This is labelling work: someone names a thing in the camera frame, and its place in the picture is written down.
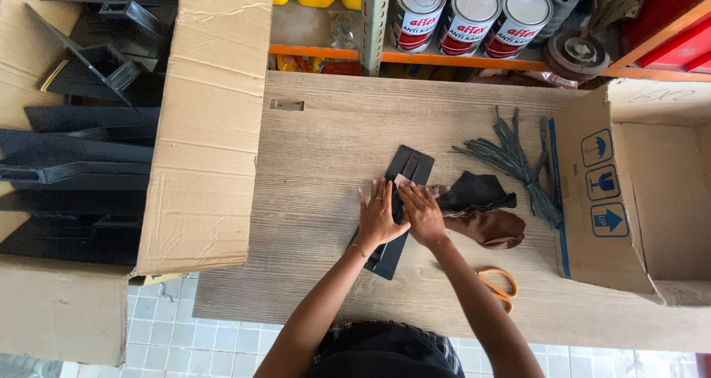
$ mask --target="brown fabric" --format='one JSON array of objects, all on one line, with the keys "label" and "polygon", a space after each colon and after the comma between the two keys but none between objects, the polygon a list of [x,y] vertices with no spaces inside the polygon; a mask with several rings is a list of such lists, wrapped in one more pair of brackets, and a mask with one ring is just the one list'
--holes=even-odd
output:
[{"label": "brown fabric", "polygon": [[510,249],[524,238],[524,220],[514,213],[494,209],[484,213],[478,210],[465,215],[444,213],[444,226],[474,239],[492,250]]}]

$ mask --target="bracelet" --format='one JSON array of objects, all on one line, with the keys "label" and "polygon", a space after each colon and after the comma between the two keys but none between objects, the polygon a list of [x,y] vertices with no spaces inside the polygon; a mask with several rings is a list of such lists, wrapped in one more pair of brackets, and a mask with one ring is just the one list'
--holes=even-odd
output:
[{"label": "bracelet", "polygon": [[365,252],[358,245],[351,244],[351,247],[357,248],[360,251],[360,253],[363,255],[363,258],[368,258],[368,256],[365,255]]}]

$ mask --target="hand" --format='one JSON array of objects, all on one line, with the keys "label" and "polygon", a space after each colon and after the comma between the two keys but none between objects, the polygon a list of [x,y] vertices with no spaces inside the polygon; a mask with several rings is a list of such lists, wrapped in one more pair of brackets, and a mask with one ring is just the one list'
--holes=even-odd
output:
[{"label": "hand", "polygon": [[449,241],[449,237],[444,232],[440,205],[434,199],[430,188],[425,187],[424,191],[426,197],[415,183],[401,184],[398,188],[398,194],[404,203],[403,222],[409,221],[412,224],[410,234],[431,249],[432,246]]},{"label": "hand", "polygon": [[372,253],[378,246],[404,234],[410,229],[410,223],[403,221],[397,225],[393,220],[392,209],[393,182],[385,184],[385,178],[373,180],[370,201],[365,202],[363,190],[358,189],[360,197],[360,233],[355,243],[363,252]]}]

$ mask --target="open cardboard box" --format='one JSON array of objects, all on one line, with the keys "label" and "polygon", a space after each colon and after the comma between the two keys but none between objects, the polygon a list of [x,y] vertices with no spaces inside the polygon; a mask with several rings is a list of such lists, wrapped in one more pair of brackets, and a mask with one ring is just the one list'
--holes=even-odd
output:
[{"label": "open cardboard box", "polygon": [[[0,126],[27,130],[64,46],[25,3],[66,34],[80,8],[0,0]],[[0,352],[121,364],[129,279],[245,264],[270,24],[271,0],[179,0],[136,267],[0,255]]]},{"label": "open cardboard box", "polygon": [[711,306],[711,83],[613,80],[548,134],[561,275]]}]

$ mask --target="wood grain surface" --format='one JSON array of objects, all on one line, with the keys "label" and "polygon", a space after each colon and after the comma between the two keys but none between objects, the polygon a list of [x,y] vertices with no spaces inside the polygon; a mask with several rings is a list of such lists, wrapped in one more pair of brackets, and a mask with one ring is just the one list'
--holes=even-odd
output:
[{"label": "wood grain surface", "polygon": [[[405,144],[435,159],[432,184],[468,170],[496,173],[451,145],[485,137],[494,105],[510,118],[521,109],[520,139],[530,160],[540,152],[538,119],[582,91],[272,72],[267,75],[250,251],[246,266],[200,274],[194,316],[284,323],[344,252],[358,224],[359,186],[381,177]],[[270,108],[304,101],[303,111]],[[526,221],[520,246],[491,251],[450,232],[474,268],[508,270],[519,295],[511,317],[529,342],[711,352],[711,309],[665,308],[636,295],[561,278],[555,240],[530,211],[523,186],[510,210]],[[411,238],[395,278],[363,270],[338,321],[399,320],[453,337],[473,337],[434,257]]]}]

